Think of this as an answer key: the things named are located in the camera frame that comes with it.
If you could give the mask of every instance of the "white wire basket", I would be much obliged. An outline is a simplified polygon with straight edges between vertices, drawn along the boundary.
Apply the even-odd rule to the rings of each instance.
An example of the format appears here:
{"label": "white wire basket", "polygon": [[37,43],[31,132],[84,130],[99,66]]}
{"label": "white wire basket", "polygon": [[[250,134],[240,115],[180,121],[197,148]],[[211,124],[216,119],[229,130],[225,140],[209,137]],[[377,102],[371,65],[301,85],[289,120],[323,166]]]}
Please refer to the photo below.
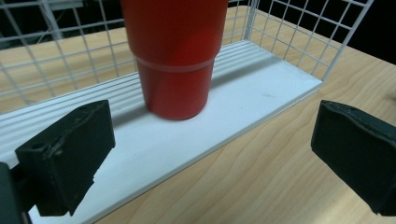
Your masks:
{"label": "white wire basket", "polygon": [[[184,121],[159,119],[145,109],[123,19],[110,18],[107,1],[0,3],[1,161],[16,165],[16,147],[79,105],[110,102],[117,146],[74,216],[31,211],[34,223],[81,223],[108,214],[316,91],[373,0],[231,0],[208,103]],[[85,7],[99,19],[82,20]],[[16,12],[27,8],[39,12],[42,30],[22,29]],[[62,25],[65,14],[74,25]]]}

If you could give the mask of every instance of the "red cup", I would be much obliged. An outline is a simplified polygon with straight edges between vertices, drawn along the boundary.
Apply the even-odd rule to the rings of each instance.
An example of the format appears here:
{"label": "red cup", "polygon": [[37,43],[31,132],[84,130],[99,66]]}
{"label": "red cup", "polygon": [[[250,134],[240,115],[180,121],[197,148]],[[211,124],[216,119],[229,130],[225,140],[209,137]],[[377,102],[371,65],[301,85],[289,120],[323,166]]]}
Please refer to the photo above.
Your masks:
{"label": "red cup", "polygon": [[228,0],[121,0],[147,108],[188,119],[207,101]]}

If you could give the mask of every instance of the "wire grid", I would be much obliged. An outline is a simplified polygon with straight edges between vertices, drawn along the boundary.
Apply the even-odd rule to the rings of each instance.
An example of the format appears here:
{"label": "wire grid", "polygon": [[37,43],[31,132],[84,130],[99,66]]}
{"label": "wire grid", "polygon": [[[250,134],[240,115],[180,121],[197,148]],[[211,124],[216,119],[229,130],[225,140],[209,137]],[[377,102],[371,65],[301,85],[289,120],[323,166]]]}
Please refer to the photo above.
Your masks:
{"label": "wire grid", "polygon": [[[233,7],[227,13],[222,44],[250,40],[308,74],[325,79],[373,0],[341,1],[345,8],[337,9],[343,11],[337,20],[326,16],[329,0],[322,0],[320,12],[309,9],[311,2],[272,0],[268,11],[263,12],[257,9],[260,0],[231,0]],[[123,19],[108,20],[102,0],[98,1],[101,20],[88,24],[80,19],[78,9],[84,5],[81,0],[23,3],[0,0],[0,3],[0,13],[6,15],[15,32],[15,35],[0,37],[0,47],[12,41],[21,42],[21,47],[0,50],[0,113],[137,72],[124,28],[109,29],[123,23]],[[48,29],[23,33],[13,11],[24,7],[38,7]],[[63,14],[55,18],[54,11],[65,7],[72,11],[76,26],[58,25]],[[345,17],[352,8],[355,11],[358,8],[359,16],[346,24]],[[299,13],[294,23],[287,21],[291,12]],[[306,19],[316,21],[310,30],[301,26]],[[330,36],[316,34],[322,23],[332,25]],[[103,31],[87,34],[87,30],[97,27]],[[339,31],[347,31],[347,34],[334,41]],[[67,32],[78,32],[78,35],[65,38]],[[44,36],[50,36],[50,41],[40,43]]]}

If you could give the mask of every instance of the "wooden table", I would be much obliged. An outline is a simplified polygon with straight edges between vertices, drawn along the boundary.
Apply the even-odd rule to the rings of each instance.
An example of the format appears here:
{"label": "wooden table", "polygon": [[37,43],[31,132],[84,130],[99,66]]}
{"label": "wooden table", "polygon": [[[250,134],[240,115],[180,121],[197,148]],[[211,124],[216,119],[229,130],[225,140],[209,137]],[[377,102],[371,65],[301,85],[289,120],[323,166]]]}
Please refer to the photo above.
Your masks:
{"label": "wooden table", "polygon": [[318,92],[97,223],[396,223],[311,151],[322,99],[396,125],[396,66],[346,48]]}

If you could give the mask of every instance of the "white shelf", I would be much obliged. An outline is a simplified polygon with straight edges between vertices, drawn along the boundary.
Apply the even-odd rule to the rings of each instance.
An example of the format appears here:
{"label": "white shelf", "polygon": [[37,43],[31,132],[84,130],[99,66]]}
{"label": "white shelf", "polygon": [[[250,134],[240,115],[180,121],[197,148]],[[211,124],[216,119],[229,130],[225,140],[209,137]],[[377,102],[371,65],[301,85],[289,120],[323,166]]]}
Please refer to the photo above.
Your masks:
{"label": "white shelf", "polygon": [[316,91],[321,81],[248,41],[221,49],[205,109],[183,121],[160,119],[144,107],[138,74],[76,91],[0,116],[0,160],[74,108],[108,99],[116,147],[95,175],[76,213],[37,223],[93,222],[242,133]]}

